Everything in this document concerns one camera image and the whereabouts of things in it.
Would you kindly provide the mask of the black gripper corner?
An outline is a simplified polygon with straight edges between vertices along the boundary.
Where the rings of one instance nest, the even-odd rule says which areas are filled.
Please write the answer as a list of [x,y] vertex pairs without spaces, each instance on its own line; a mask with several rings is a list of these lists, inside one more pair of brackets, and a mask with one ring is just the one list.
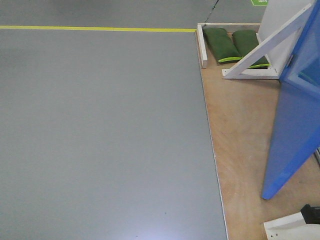
[[300,210],[306,224],[320,224],[320,207],[306,204]]

